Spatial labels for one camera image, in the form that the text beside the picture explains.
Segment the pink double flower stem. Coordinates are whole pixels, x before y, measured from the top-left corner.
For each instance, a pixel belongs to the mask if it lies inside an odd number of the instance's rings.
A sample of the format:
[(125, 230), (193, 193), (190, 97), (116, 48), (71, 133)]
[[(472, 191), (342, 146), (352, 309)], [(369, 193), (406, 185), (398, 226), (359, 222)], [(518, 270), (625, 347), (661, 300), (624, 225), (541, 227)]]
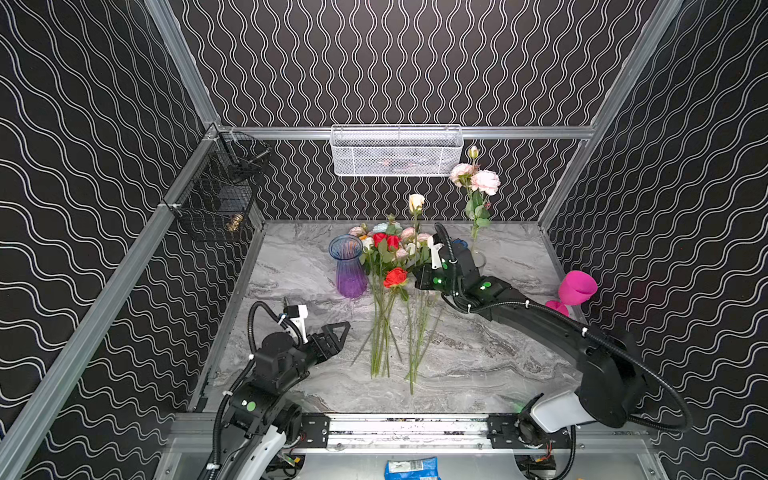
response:
[(440, 313), (433, 313), (439, 300), (436, 292), (415, 291), (406, 304), (408, 371), (405, 379), (411, 395), (415, 393), (419, 367), (439, 325)]

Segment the cream rose flower stem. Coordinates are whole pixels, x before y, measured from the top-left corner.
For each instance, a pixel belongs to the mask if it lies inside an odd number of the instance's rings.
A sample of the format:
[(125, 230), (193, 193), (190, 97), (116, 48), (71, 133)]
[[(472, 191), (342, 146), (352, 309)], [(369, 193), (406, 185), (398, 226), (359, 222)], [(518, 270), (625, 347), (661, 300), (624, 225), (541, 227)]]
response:
[(423, 195), (413, 193), (408, 197), (409, 213), (412, 220), (411, 234), (409, 240), (406, 243), (406, 252), (408, 253), (408, 262), (410, 265), (414, 265), (420, 255), (420, 217), (422, 216), (426, 199)]

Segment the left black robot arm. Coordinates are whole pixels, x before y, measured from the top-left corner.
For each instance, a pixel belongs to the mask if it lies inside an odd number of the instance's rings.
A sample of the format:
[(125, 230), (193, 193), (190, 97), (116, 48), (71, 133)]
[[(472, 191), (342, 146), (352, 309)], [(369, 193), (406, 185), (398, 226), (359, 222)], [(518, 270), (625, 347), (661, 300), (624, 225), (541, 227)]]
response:
[(312, 367), (341, 353), (351, 324), (326, 324), (307, 334), (297, 324), (305, 317), (304, 305), (288, 305), (281, 313), (263, 301), (251, 305), (248, 360), (222, 394), (200, 479), (267, 479), (281, 451), (306, 437), (302, 408), (286, 394)]

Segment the pink peony flower stem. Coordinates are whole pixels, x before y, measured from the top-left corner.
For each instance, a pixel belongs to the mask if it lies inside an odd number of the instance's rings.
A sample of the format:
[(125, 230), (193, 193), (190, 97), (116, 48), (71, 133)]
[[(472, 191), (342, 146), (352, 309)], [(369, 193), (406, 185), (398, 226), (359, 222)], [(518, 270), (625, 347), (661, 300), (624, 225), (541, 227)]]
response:
[(501, 181), (494, 171), (481, 168), (477, 145), (470, 145), (466, 156), (468, 161), (454, 166), (449, 179), (463, 194), (463, 215), (472, 224), (470, 249), (475, 252), (480, 230), (491, 224), (490, 198), (498, 193)]

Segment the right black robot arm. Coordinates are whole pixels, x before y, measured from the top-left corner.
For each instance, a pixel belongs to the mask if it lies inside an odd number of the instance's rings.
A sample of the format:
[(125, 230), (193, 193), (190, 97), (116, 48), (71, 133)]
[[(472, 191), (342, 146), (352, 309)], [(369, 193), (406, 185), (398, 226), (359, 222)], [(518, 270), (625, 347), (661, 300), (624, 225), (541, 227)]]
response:
[[(639, 359), (629, 341), (535, 302), (507, 281), (481, 274), (468, 248), (452, 239), (442, 224), (435, 229), (430, 259), (415, 272), (417, 289), (440, 293), (461, 314), (476, 315), (527, 335), (568, 360), (581, 374), (578, 386), (541, 393), (523, 407), (514, 423), (522, 444), (537, 448), (549, 435), (587, 423), (614, 429), (634, 423), (669, 433), (692, 428), (693, 415), (683, 396)], [(680, 422), (656, 422), (638, 415), (637, 404), (652, 384), (677, 405)]]

